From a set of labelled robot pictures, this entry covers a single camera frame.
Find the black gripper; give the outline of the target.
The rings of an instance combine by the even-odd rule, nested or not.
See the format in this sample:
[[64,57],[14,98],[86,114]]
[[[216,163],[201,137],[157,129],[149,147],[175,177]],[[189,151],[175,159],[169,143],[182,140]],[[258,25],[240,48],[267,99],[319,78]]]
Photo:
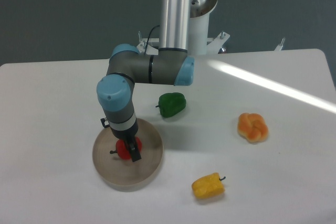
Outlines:
[[111,127],[111,123],[108,122],[106,118],[101,118],[100,121],[104,128],[111,129],[115,137],[122,140],[126,140],[127,138],[129,138],[126,140],[125,146],[133,162],[139,161],[141,159],[141,153],[138,144],[140,139],[135,136],[139,129],[137,120],[131,123],[130,126],[124,127],[122,130],[118,130],[115,127]]

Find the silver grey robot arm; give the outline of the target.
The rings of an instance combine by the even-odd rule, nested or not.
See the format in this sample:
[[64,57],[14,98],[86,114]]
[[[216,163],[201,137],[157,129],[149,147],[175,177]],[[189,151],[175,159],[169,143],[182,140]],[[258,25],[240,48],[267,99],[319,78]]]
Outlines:
[[113,50],[107,74],[97,84],[97,96],[113,135],[124,141],[131,160],[141,159],[135,140],[137,117],[132,102],[136,83],[189,86],[194,58],[188,56],[187,36],[192,0],[162,0],[158,55],[140,53],[120,44]]

